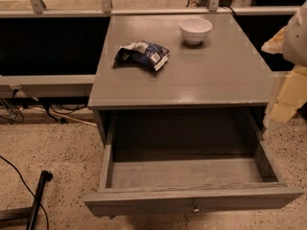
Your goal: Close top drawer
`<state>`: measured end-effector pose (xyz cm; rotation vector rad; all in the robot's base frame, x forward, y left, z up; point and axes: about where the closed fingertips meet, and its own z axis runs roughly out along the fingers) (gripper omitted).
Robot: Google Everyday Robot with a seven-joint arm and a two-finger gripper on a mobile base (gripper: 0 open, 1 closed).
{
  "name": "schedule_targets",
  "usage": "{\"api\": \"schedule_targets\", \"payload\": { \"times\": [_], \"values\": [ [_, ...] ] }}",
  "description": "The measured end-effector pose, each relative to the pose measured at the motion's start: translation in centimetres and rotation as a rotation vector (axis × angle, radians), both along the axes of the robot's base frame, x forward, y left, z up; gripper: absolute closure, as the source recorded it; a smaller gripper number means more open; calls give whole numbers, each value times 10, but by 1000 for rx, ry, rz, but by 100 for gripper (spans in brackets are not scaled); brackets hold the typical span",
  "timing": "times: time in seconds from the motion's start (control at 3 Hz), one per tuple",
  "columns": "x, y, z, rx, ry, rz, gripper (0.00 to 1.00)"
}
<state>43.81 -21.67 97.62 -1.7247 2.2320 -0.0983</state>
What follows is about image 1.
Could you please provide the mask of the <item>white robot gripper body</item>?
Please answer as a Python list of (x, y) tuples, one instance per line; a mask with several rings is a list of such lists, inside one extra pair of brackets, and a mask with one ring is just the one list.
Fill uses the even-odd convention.
[(307, 65), (307, 1), (287, 24), (283, 58), (295, 65)]

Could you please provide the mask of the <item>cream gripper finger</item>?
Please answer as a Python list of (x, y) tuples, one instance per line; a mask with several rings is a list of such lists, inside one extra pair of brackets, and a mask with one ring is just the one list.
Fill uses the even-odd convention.
[(268, 54), (282, 54), (286, 28), (280, 29), (271, 39), (263, 44), (261, 50)]

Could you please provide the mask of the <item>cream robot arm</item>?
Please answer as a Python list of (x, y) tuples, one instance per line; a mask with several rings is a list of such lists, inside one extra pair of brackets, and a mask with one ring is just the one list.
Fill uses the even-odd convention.
[(307, 102), (307, 1), (261, 50), (295, 65), (275, 79), (263, 120), (265, 128), (273, 129), (288, 123)]

